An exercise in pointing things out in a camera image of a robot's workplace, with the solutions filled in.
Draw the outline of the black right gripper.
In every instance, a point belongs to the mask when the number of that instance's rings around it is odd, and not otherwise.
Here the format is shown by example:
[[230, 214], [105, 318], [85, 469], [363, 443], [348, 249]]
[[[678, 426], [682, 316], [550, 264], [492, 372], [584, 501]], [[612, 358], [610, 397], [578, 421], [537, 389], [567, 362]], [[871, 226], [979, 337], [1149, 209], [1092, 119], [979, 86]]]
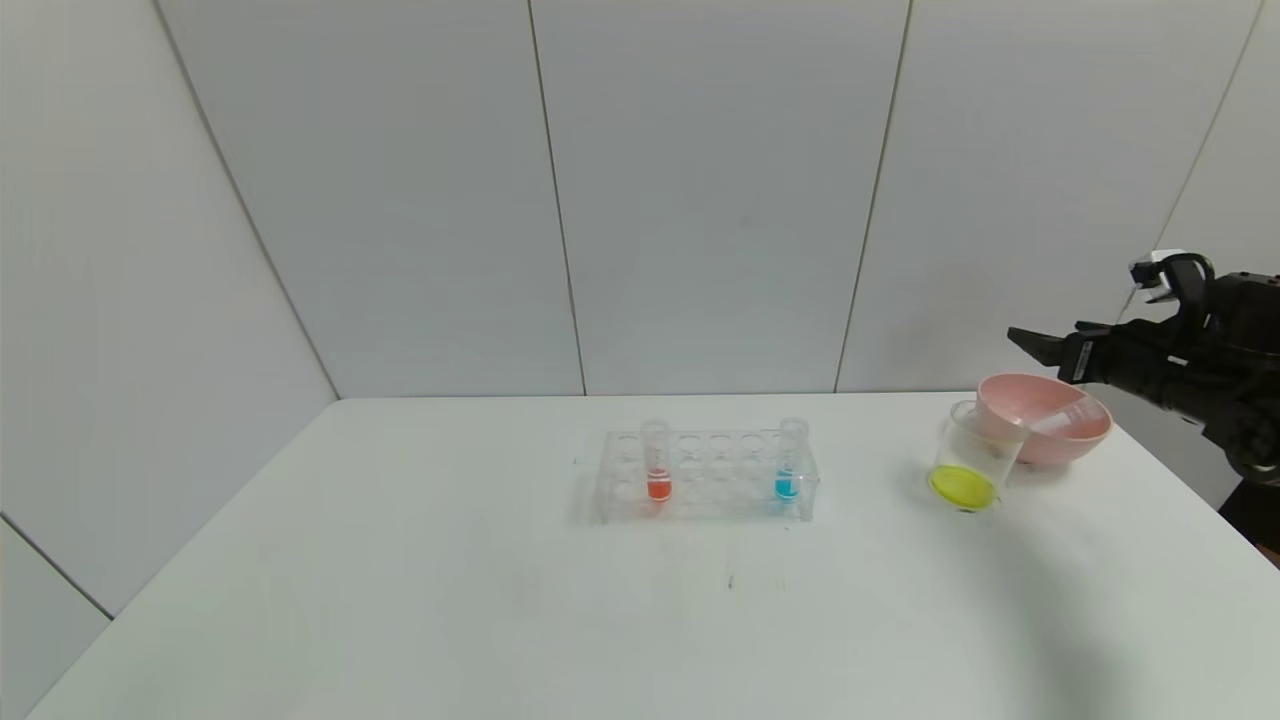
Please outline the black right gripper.
[[1065, 341], [1018, 327], [1007, 340], [1042, 366], [1059, 366], [1070, 384], [1102, 384], [1149, 404], [1184, 404], [1190, 395], [1184, 359], [1190, 336], [1172, 320], [1116, 325], [1079, 323]]

